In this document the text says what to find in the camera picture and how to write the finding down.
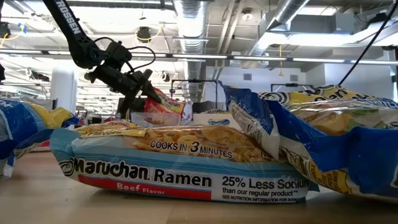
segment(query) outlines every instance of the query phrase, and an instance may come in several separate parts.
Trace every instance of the wooden table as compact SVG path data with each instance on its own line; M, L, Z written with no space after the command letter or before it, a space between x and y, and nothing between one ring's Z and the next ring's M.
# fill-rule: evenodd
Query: wooden table
M398 223L398 205L327 189L300 204L200 202L97 189L65 177L51 152L31 153L0 182L0 223Z

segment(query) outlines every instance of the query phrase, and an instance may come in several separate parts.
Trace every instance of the white box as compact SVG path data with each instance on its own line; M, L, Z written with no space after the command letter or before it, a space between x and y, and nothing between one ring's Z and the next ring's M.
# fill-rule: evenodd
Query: white box
M193 114L193 124L227 125L242 131L231 114Z

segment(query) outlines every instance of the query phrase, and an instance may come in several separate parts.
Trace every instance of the ventilation pipe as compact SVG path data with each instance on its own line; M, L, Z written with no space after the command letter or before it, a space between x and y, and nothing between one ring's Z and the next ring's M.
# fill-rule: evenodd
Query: ventilation pipe
M292 21L292 19L300 12L300 10L310 0L281 0L279 1L278 7L275 11L274 17L270 21L265 33L259 38L259 40L253 45L252 49L247 55L261 56L267 50L267 35L269 30L286 24Z
M203 38L205 35L206 7L205 1L175 0L177 25L180 37ZM203 54L205 43L201 40L181 40L181 48L185 54ZM201 79L201 62L184 62L186 79ZM197 94L197 88L188 84L189 95Z

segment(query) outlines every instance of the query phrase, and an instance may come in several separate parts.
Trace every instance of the ceiling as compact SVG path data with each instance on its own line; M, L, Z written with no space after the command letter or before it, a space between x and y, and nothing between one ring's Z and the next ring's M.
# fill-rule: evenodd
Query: ceiling
M155 52L181 52L178 40L172 37L178 36L177 18L174 11L160 9L134 9L129 8L128 3L120 1L104 1L104 0L69 0L72 10L76 17L80 19L80 24L86 34L92 39L107 36L114 40L120 40L126 47L134 47L137 45L145 45ZM373 1L339 1L339 0L311 0L300 14L333 15L336 9L345 10L361 10L367 11L373 8L389 5L392 1L373 0ZM234 38L231 40L227 49L227 54L232 51L244 52L249 50L257 39L257 25L261 20L261 15L269 12L277 7L278 0L243 0L243 8L250 8L252 19L246 21L241 16L238 19L238 25L234 31ZM222 30L223 15L228 7L229 0L210 1L206 18L206 43L205 53L214 54L216 52L219 37ZM49 11L41 1L12 1L5 0L2 9L2 21L10 23L10 29L13 36L17 35L21 28L18 24L24 24L26 33L14 40L4 42L4 49L39 49L39 50L67 50L68 44L66 38L58 31L56 23L50 16ZM139 27L150 27L150 33L156 35L149 44L142 44L136 39L136 31ZM108 40L101 40L97 44L104 49L108 45ZM306 47L296 45L283 45L283 56L294 57L322 57L333 50L330 47ZM279 55L279 48L268 48L269 55ZM11 57L9 55L0 55L1 63L6 68L6 78L9 83L45 83L38 80L32 80L26 75L26 69L43 73L50 77L54 66L62 63L64 60L57 57ZM136 67L145 63L142 60L131 61L132 66ZM270 63L270 69L278 66L279 63ZM301 68L303 63L284 63L285 67ZM166 83L161 79L162 72L168 73L171 78L184 79L183 62L156 61L148 67L154 71L151 81L154 86L163 88L162 90L169 93L170 83ZM123 71L128 71L128 67L124 67ZM79 69L80 78L79 86L88 86L89 81L85 80L85 70ZM95 82L96 85L103 85L100 81ZM44 93L49 97L50 87L24 87L31 90ZM176 96L183 98L185 93L185 85L182 90L177 90ZM97 97L105 97L108 100L102 103L96 103ZM109 89L81 87L78 89L78 105L88 106L94 104L97 111L104 113L112 113L112 106L117 105L119 95L111 93Z

